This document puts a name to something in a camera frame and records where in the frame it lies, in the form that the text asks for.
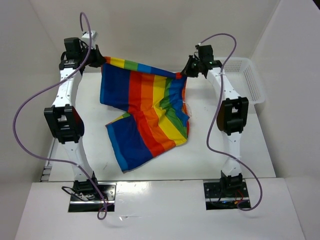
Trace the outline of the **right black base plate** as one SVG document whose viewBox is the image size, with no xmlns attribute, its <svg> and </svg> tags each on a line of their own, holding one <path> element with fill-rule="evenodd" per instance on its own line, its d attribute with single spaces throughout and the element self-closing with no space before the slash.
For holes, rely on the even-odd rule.
<svg viewBox="0 0 320 240">
<path fill-rule="evenodd" d="M 251 203 L 247 184 L 242 182 L 240 189 L 231 193 L 223 193 L 218 181 L 203 182 L 206 210 L 231 210 L 237 204 L 243 209 L 250 209 Z"/>
</svg>

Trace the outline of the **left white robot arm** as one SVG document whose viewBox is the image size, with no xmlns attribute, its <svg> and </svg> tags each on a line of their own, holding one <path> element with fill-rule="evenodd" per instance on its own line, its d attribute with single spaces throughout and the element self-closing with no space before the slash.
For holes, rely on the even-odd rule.
<svg viewBox="0 0 320 240">
<path fill-rule="evenodd" d="M 44 117 L 52 136 L 62 145 L 71 162 L 75 197 L 94 200 L 100 197 L 100 187 L 85 154 L 85 125 L 76 110 L 76 95 L 86 66 L 100 67 L 105 61 L 87 33 L 81 38 L 64 39 L 64 46 L 59 63 L 61 85 L 52 106 L 44 109 Z"/>
</svg>

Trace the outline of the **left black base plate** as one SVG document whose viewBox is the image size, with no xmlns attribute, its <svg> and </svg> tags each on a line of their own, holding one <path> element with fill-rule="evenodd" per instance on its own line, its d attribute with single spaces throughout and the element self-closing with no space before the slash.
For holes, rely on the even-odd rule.
<svg viewBox="0 0 320 240">
<path fill-rule="evenodd" d="M 116 198 L 115 182 L 101 182 L 98 185 L 104 199 L 107 203 L 107 212 L 115 211 L 115 198 Z M 69 213 L 97 213 L 103 207 L 103 200 L 98 193 L 82 193 L 75 187 L 64 187 L 69 192 L 70 200 L 68 206 Z"/>
</svg>

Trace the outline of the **rainbow striped shorts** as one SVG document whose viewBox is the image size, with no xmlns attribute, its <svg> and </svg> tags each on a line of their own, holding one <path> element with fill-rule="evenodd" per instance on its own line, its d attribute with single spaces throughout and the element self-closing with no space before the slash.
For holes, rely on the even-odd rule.
<svg viewBox="0 0 320 240">
<path fill-rule="evenodd" d="M 121 58 L 105 60 L 99 100 L 123 111 L 106 125 L 121 171 L 132 171 L 185 144 L 190 128 L 187 77 Z"/>
</svg>

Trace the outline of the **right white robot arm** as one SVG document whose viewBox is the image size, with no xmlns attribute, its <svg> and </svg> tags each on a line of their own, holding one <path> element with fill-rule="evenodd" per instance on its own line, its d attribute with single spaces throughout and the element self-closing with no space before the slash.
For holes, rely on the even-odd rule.
<svg viewBox="0 0 320 240">
<path fill-rule="evenodd" d="M 196 45 L 197 54 L 189 56 L 182 75 L 196 78 L 200 73 L 212 84 L 217 93 L 218 107 L 214 115 L 223 137 L 223 150 L 227 159 L 220 171 L 219 191 L 225 197 L 240 190 L 243 174 L 240 163 L 240 142 L 247 124 L 249 100 L 242 97 L 230 83 L 223 64 L 214 59 L 211 45 Z"/>
</svg>

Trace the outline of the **white perforated plastic basket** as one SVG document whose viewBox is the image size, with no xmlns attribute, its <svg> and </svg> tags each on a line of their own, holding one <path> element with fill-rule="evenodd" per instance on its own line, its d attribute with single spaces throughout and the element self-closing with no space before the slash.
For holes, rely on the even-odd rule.
<svg viewBox="0 0 320 240">
<path fill-rule="evenodd" d="M 262 82 L 253 62 L 245 57 L 231 57 L 223 68 L 226 77 L 235 90 L 247 97 L 250 104 L 265 102 Z"/>
</svg>

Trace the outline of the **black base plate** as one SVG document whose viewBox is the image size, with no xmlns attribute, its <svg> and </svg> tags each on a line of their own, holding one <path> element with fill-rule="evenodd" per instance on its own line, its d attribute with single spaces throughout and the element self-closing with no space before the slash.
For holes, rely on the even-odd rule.
<svg viewBox="0 0 320 240">
<path fill-rule="evenodd" d="M 223 193 L 218 181 L 203 182 L 206 210 L 231 210 L 237 204 L 243 209 L 250 209 L 251 203 L 247 184 L 242 182 L 240 189 L 231 193 Z"/>
<path fill-rule="evenodd" d="M 116 198 L 115 182 L 101 182 L 98 185 L 104 199 L 107 203 L 107 212 L 115 211 L 115 198 Z M 97 213 L 103 207 L 103 200 L 98 193 L 82 193 L 75 187 L 64 187 L 69 192 L 70 200 L 68 206 L 69 213 Z"/>
</svg>

